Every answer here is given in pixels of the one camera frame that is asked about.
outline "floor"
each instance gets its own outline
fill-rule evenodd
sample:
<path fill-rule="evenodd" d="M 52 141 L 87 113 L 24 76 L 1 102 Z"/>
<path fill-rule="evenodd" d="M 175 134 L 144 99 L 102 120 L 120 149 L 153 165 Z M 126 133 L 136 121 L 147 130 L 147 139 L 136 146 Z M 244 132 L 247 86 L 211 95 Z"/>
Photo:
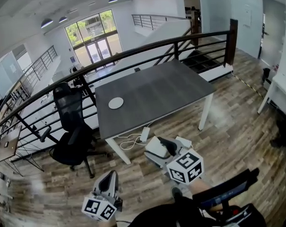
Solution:
<path fill-rule="evenodd" d="M 258 60 L 237 50 L 234 73 L 265 94 Z M 269 144 L 277 133 L 275 122 L 279 115 L 268 106 L 258 115 L 256 111 L 262 98 L 232 75 L 213 85 L 216 92 L 203 131 L 198 130 L 203 108 L 203 102 L 199 102 L 154 122 L 149 136 L 179 135 L 192 140 L 194 149 L 204 157 L 203 179 L 211 185 L 220 184 L 247 168 L 258 167 L 258 182 L 235 202 L 240 206 L 252 202 L 269 227 L 282 226 L 286 219 L 286 149 L 272 148 Z M 100 142 L 99 148 L 104 147 L 110 151 Z M 116 155 L 111 161 L 105 157 L 89 157 L 97 177 L 113 169 L 119 174 L 119 196 L 124 203 L 118 220 L 131 221 L 140 212 L 172 200 L 173 183 L 147 162 L 143 152 L 142 146 L 127 151 L 132 161 L 129 166 Z M 1 214 L 5 226 L 96 226 L 81 213 L 83 198 L 94 183 L 85 165 L 71 172 L 68 166 L 52 160 L 48 152 L 33 157 L 45 173 L 24 161 L 17 162 L 26 177 L 11 182 L 9 193 L 14 196 L 10 202 L 11 214 Z"/>

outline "white cube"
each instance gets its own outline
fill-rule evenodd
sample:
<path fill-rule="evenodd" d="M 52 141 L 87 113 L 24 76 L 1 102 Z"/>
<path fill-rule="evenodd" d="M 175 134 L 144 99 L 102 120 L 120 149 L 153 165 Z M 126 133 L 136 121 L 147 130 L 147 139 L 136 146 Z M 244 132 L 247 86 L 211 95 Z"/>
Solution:
<path fill-rule="evenodd" d="M 108 222 L 116 212 L 117 208 L 110 202 L 105 200 L 95 199 L 93 197 L 85 197 L 82 205 L 82 213 L 87 216 Z"/>
<path fill-rule="evenodd" d="M 167 169 L 172 180 L 189 185 L 204 173 L 204 160 L 197 152 L 190 149 L 167 164 Z"/>

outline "mesh chair back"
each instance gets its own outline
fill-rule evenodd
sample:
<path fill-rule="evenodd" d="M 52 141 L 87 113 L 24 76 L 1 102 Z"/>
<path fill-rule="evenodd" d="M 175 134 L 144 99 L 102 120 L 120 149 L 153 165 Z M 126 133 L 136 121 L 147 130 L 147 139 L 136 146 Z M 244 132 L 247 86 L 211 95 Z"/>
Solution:
<path fill-rule="evenodd" d="M 80 89 L 70 88 L 67 82 L 62 82 L 53 90 L 53 99 L 64 130 L 73 132 L 78 126 L 85 124 Z"/>

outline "chair armrest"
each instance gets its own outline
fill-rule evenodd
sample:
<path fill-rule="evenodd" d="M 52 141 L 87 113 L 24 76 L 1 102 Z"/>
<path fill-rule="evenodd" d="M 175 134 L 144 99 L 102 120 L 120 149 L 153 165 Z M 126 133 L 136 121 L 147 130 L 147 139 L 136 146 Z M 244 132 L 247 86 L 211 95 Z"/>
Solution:
<path fill-rule="evenodd" d="M 47 130 L 43 133 L 43 135 L 40 137 L 41 142 L 45 142 L 46 137 L 49 135 L 50 131 L 52 130 L 51 127 L 48 127 Z"/>
<path fill-rule="evenodd" d="M 79 126 L 73 131 L 72 136 L 68 141 L 68 145 L 73 145 L 76 142 L 78 135 L 80 134 L 82 129 L 83 129 L 83 127 Z"/>

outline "white round coaster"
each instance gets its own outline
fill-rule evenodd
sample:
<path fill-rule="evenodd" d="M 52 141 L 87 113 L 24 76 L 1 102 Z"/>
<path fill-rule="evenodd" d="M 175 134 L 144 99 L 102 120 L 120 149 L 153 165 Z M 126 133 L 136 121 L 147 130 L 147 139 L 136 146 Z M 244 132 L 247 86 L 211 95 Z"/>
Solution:
<path fill-rule="evenodd" d="M 108 106 L 111 109 L 117 109 L 121 107 L 124 103 L 124 100 L 121 97 L 115 97 L 114 99 L 111 99 Z"/>

